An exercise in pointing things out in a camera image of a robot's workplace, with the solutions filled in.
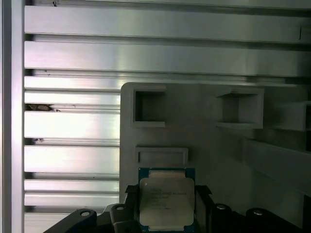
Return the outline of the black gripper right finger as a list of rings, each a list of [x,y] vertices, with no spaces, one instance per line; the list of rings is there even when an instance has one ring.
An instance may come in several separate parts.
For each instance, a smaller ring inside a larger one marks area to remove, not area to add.
[[[207,186],[197,185],[195,194],[196,233],[300,233],[302,229],[261,209],[251,208],[244,215],[222,203],[214,203]]]

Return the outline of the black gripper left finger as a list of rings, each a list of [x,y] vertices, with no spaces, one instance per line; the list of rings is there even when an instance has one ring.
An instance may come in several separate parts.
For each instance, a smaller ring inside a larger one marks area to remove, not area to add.
[[[137,185],[129,185],[123,203],[107,206],[100,215],[78,209],[57,223],[58,233],[138,233]]]

